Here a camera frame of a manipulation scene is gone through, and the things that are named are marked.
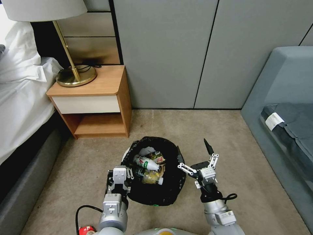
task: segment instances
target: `white drawer front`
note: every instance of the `white drawer front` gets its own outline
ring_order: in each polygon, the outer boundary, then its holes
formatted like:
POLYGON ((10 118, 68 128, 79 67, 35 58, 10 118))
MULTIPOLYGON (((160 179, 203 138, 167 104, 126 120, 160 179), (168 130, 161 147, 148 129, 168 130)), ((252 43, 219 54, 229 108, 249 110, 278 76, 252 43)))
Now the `white drawer front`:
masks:
POLYGON ((52 99, 63 114, 120 112, 116 96, 54 96, 52 99))

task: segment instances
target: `lamp shade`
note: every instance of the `lamp shade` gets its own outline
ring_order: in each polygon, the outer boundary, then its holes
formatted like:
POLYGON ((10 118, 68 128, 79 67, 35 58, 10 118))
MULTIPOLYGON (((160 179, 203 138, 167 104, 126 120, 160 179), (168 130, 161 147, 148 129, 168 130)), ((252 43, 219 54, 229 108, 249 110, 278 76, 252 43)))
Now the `lamp shade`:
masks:
POLYGON ((9 19, 51 21, 87 12, 83 0, 1 0, 9 19))

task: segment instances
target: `black trash bag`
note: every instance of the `black trash bag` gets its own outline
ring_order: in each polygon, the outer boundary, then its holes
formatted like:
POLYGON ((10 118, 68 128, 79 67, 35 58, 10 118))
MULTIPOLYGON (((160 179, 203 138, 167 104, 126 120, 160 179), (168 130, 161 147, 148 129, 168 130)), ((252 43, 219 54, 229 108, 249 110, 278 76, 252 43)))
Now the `black trash bag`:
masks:
POLYGON ((173 204, 186 180, 186 173, 178 169, 180 162, 184 159, 178 154, 178 147, 172 142, 161 137, 143 137, 141 140, 133 142, 121 165, 132 168, 135 179, 132 181, 131 190, 128 197, 141 204, 168 206, 173 204), (138 167, 133 163, 134 156, 142 148, 153 147, 160 151, 166 160, 163 184, 143 184, 135 175, 138 167))

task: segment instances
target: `wooden nightstand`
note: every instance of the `wooden nightstand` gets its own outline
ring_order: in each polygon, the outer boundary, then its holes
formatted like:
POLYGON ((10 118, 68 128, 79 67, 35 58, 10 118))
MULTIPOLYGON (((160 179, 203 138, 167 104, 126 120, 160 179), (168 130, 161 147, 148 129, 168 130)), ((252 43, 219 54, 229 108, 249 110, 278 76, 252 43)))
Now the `wooden nightstand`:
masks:
POLYGON ((83 86, 55 83, 47 95, 74 138, 129 135, 131 103, 124 65, 103 66, 83 86))

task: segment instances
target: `beige carpet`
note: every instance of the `beige carpet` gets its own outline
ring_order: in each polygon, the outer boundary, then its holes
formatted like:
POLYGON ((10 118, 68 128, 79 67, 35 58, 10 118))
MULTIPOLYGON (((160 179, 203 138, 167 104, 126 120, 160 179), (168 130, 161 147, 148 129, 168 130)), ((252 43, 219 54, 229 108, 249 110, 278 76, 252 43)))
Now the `beige carpet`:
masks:
MULTIPOLYGON (((107 171, 118 165, 133 140, 161 136, 179 145, 186 164, 208 159, 203 138, 220 159, 218 188, 229 201, 237 221, 249 234, 310 234, 280 185, 239 111, 135 110, 126 138, 69 139, 23 230, 23 235, 75 234, 75 211, 83 204, 101 207, 107 171)), ((192 179, 174 205, 145 206, 129 201, 126 234, 154 228, 176 227, 199 235, 209 232, 192 179)), ((100 213, 80 212, 80 225, 97 226, 100 213)))

